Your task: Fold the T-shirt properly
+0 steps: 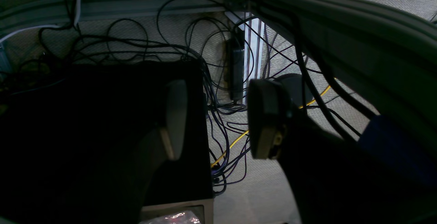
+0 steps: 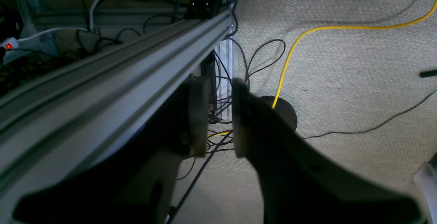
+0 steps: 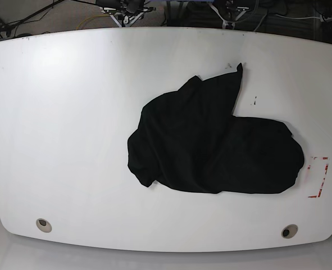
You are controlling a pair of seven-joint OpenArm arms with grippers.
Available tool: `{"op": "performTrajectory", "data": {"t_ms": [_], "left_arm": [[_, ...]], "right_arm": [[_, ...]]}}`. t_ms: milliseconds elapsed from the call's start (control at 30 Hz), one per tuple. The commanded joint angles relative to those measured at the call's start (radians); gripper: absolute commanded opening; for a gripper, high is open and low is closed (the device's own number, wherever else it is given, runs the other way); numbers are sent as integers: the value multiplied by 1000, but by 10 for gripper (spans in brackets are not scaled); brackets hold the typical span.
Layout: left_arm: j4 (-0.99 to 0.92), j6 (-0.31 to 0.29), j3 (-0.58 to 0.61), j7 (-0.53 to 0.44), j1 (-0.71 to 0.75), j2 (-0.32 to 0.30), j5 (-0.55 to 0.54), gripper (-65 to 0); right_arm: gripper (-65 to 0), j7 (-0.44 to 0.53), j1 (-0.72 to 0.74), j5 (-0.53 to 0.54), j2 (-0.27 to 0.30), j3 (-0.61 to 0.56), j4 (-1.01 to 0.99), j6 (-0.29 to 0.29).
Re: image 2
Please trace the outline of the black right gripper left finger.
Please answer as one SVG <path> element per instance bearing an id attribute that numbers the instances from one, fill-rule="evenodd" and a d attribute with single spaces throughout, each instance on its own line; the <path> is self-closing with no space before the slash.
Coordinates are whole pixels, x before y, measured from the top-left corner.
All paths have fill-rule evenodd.
<path id="1" fill-rule="evenodd" d="M 23 197 L 25 224 L 165 224 L 181 162 L 206 154 L 209 84 L 188 78 L 109 158 Z"/>

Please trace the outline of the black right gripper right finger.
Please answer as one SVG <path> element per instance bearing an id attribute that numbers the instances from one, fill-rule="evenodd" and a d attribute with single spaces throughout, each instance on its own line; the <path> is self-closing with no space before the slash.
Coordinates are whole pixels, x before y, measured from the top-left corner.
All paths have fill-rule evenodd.
<path id="1" fill-rule="evenodd" d="M 256 170 L 266 224 L 416 224 L 414 199 L 343 169 L 234 79 L 236 157 Z"/>

